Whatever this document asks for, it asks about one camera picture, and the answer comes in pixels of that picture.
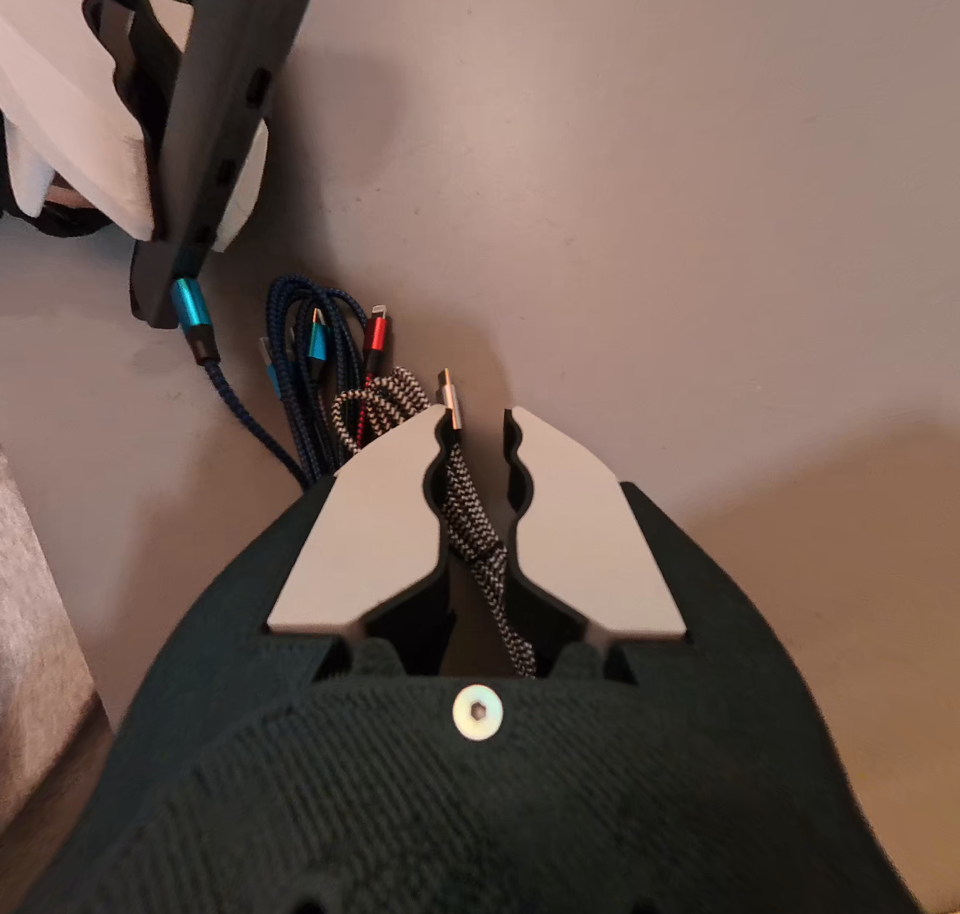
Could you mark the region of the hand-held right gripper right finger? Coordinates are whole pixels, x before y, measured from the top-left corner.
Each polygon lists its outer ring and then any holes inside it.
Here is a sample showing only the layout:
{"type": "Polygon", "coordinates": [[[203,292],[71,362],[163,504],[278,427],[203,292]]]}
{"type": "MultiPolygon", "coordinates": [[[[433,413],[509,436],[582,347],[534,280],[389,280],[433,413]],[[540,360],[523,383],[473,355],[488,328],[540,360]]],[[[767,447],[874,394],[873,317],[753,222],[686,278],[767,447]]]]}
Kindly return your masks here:
{"type": "Polygon", "coordinates": [[[508,620],[527,641],[672,641],[687,626],[624,486],[531,411],[505,412],[508,620]]]}

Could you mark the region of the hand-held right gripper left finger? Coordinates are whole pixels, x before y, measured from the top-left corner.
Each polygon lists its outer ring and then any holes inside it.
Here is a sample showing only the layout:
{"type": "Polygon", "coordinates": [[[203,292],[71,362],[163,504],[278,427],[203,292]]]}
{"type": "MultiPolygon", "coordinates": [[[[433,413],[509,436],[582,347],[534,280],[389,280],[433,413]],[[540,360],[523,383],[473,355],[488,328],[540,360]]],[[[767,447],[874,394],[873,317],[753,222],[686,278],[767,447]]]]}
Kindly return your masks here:
{"type": "Polygon", "coordinates": [[[450,411],[430,406],[344,464],[270,611],[275,635],[383,638],[415,589],[443,576],[431,478],[446,483],[450,411]]]}

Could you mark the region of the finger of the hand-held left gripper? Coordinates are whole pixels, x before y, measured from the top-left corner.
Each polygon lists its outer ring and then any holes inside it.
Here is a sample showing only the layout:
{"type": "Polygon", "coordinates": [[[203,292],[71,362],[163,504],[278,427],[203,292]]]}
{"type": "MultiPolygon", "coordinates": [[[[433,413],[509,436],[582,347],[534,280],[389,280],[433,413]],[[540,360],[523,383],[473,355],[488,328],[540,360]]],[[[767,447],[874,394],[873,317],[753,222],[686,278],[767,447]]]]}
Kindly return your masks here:
{"type": "Polygon", "coordinates": [[[240,234],[253,213],[259,197],[268,153],[269,128],[261,120],[254,134],[246,160],[240,170],[231,197],[227,202],[213,243],[213,251],[222,253],[240,234]]]}
{"type": "Polygon", "coordinates": [[[157,217],[143,129],[114,82],[114,57],[87,0],[1,0],[2,114],[14,128],[15,200],[39,214],[57,173],[129,236],[151,241],[157,217]]]}

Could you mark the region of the grey charging hub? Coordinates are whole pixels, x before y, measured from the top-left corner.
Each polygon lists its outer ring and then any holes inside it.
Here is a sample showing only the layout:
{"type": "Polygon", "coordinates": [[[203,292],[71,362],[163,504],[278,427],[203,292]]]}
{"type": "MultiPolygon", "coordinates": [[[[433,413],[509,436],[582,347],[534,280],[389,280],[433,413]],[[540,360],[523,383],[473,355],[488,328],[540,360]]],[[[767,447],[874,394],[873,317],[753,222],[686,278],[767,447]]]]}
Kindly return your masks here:
{"type": "Polygon", "coordinates": [[[194,0],[157,162],[161,236],[139,242],[133,313],[173,329],[172,284],[197,277],[310,0],[194,0]]]}

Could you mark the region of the beige desk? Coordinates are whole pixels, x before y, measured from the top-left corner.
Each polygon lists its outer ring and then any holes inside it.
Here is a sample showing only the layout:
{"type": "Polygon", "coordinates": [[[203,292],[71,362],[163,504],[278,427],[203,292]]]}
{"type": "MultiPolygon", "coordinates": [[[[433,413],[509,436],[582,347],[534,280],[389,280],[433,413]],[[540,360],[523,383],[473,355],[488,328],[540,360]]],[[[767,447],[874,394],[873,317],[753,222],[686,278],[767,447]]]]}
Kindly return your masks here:
{"type": "Polygon", "coordinates": [[[202,278],[285,435],[273,277],[589,448],[750,595],[919,901],[958,909],[958,0],[312,0],[202,278]]]}

